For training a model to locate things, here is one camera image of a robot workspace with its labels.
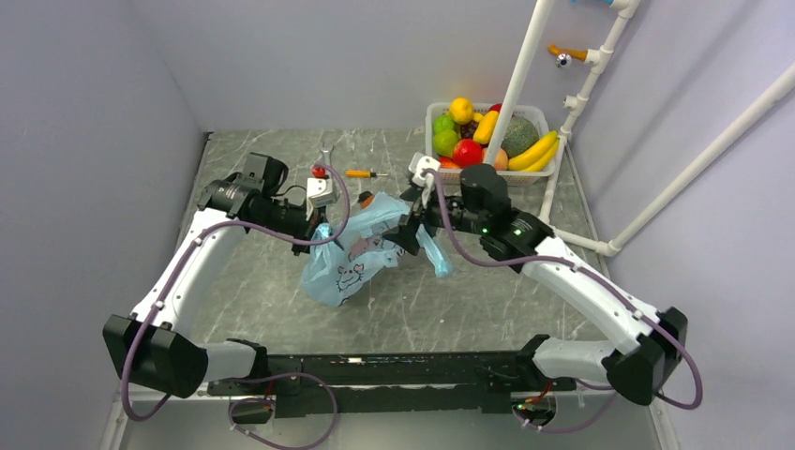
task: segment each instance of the melon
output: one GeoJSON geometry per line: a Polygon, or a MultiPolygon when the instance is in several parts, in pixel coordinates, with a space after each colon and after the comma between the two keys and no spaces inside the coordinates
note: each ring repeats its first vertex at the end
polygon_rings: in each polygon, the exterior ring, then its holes
{"type": "Polygon", "coordinates": [[[524,117],[511,117],[508,129],[502,139],[502,149],[509,158],[515,158],[525,152],[531,145],[538,141],[538,130],[533,122],[524,117]]]}

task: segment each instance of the orange valve handle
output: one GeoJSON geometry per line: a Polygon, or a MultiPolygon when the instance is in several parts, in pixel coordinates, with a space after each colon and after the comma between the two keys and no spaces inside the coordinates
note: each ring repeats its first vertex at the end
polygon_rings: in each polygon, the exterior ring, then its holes
{"type": "Polygon", "coordinates": [[[587,50],[559,49],[555,44],[549,44],[547,50],[549,50],[549,52],[552,53],[553,56],[557,56],[561,53],[569,53],[572,58],[578,59],[583,63],[585,62],[585,58],[588,56],[587,50]]]}

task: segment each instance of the white pvc pipe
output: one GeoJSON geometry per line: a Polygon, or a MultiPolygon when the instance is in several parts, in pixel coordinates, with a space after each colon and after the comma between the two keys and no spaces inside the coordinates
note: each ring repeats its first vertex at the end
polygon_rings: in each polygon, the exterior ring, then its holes
{"type": "Polygon", "coordinates": [[[605,39],[605,44],[602,46],[605,48],[605,50],[613,51],[616,48],[616,42],[619,41],[626,23],[627,19],[619,15],[618,19],[616,19],[616,22],[613,23],[613,27],[610,28],[610,33],[605,39]]]}
{"type": "Polygon", "coordinates": [[[530,70],[530,63],[533,61],[535,51],[541,42],[541,33],[547,24],[552,5],[553,0],[537,0],[535,2],[535,9],[532,11],[530,23],[527,25],[527,33],[519,50],[517,64],[514,66],[514,73],[508,83],[508,90],[505,91],[505,99],[502,101],[500,116],[497,118],[494,132],[491,134],[491,142],[488,143],[486,158],[483,160],[486,164],[494,165],[494,160],[497,158],[497,153],[499,153],[500,146],[503,144],[508,122],[517,106],[519,94],[521,94],[524,81],[527,78],[527,72],[530,70]]]}
{"type": "Polygon", "coordinates": [[[574,234],[572,232],[565,232],[563,230],[558,230],[556,228],[555,235],[560,237],[563,241],[568,242],[569,244],[573,244],[575,246],[579,246],[582,248],[587,248],[588,250],[593,250],[603,255],[608,250],[607,242],[594,241],[593,239],[582,237],[579,234],[574,234]]]}
{"type": "Polygon", "coordinates": [[[541,213],[538,215],[541,220],[549,223],[549,213],[552,211],[552,200],[555,198],[555,188],[558,186],[558,176],[561,173],[561,164],[563,164],[563,152],[566,149],[568,142],[567,135],[560,135],[561,141],[558,143],[558,153],[555,154],[555,172],[549,176],[547,180],[547,188],[544,190],[544,200],[541,202],[541,213]]]}
{"type": "Polygon", "coordinates": [[[693,162],[687,166],[662,192],[654,199],[646,209],[643,210],[635,220],[633,220],[624,231],[615,239],[607,243],[612,251],[618,252],[632,239],[654,216],[657,215],[666,205],[668,205],[677,195],[680,194],[697,176],[709,167],[710,164],[720,157],[729,147],[753,126],[762,116],[775,105],[789,91],[795,87],[795,63],[778,77],[740,116],[734,119],[721,134],[701,152],[693,162]]]}
{"type": "MultiPolygon", "coordinates": [[[[616,42],[618,42],[619,38],[621,37],[624,27],[626,27],[628,19],[628,17],[624,17],[621,12],[619,12],[616,22],[613,23],[613,26],[610,28],[610,32],[607,34],[605,43],[602,44],[602,47],[600,48],[600,52],[613,52],[616,42]]],[[[586,78],[585,83],[582,84],[582,89],[580,89],[579,94],[577,94],[578,101],[588,101],[589,97],[591,96],[591,91],[596,85],[596,81],[599,79],[599,75],[601,75],[605,70],[608,62],[609,60],[606,60],[604,64],[600,63],[598,67],[591,68],[591,73],[588,74],[588,78],[586,78]]],[[[565,143],[565,141],[571,137],[574,124],[577,121],[580,113],[581,111],[577,114],[570,112],[568,117],[566,117],[566,120],[563,122],[559,133],[562,143],[565,143]]],[[[538,217],[546,223],[549,223],[549,213],[552,211],[552,200],[555,198],[555,188],[558,186],[558,172],[561,170],[561,162],[563,161],[563,155],[561,155],[561,151],[558,150],[558,153],[559,155],[555,156],[555,162],[557,164],[555,166],[555,173],[553,173],[547,180],[547,189],[544,191],[544,201],[541,203],[541,212],[538,213],[538,217]]]]}

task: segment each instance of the yellow banana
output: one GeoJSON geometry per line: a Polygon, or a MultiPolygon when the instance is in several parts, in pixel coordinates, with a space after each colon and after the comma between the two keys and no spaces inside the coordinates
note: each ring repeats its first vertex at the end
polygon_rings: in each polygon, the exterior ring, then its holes
{"type": "Polygon", "coordinates": [[[552,130],[546,136],[539,139],[538,142],[531,145],[530,148],[524,151],[517,157],[512,157],[508,160],[509,171],[523,171],[533,165],[535,161],[547,153],[549,148],[558,139],[558,131],[552,130]]]}
{"type": "Polygon", "coordinates": [[[539,172],[540,170],[544,169],[547,166],[550,160],[558,153],[558,143],[560,142],[559,139],[555,139],[555,143],[549,147],[549,150],[537,161],[530,165],[527,169],[523,170],[522,172],[539,172]]]}

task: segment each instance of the gray wall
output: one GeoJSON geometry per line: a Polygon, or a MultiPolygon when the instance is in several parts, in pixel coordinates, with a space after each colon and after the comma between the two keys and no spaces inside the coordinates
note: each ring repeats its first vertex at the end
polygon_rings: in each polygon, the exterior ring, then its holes
{"type": "MultiPolygon", "coordinates": [[[[531,0],[133,0],[205,129],[416,127],[428,104],[502,101],[531,0]]],[[[543,36],[596,46],[615,12],[557,1],[543,36]]],[[[522,104],[565,118],[583,70],[536,55],[522,104]]]]}
{"type": "MultiPolygon", "coordinates": [[[[647,2],[576,133],[602,238],[614,237],[795,60],[795,5],[647,2]]],[[[627,290],[690,318],[703,406],[673,411],[682,448],[791,448],[795,100],[609,261],[627,290]]],[[[680,368],[667,392],[692,398],[680,368]]]]}
{"type": "Polygon", "coordinates": [[[96,448],[202,149],[127,0],[0,5],[0,448],[96,448]]]}

